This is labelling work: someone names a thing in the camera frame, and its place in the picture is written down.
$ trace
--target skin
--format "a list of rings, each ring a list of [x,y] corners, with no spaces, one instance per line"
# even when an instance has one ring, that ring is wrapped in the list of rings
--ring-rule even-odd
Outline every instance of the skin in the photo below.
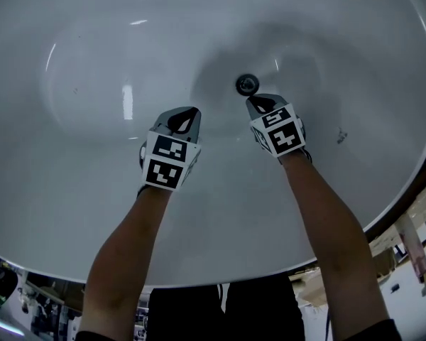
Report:
[[[335,340],[389,319],[354,214],[300,153],[280,157],[322,270]],[[94,260],[80,330],[132,340],[134,314],[170,192],[144,190]]]

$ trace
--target drain hole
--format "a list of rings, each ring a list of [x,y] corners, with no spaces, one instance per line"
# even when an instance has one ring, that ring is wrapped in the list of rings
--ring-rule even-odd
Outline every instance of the drain hole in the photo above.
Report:
[[[241,75],[235,83],[236,90],[243,96],[252,96],[258,91],[258,79],[254,75]]]

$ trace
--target sink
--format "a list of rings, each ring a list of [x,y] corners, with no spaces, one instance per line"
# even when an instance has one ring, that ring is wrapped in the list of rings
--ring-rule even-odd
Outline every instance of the sink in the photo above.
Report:
[[[0,0],[0,256],[85,281],[141,186],[164,111],[202,112],[146,283],[219,283],[313,260],[246,97],[291,102],[307,150],[368,229],[426,156],[426,0]]]

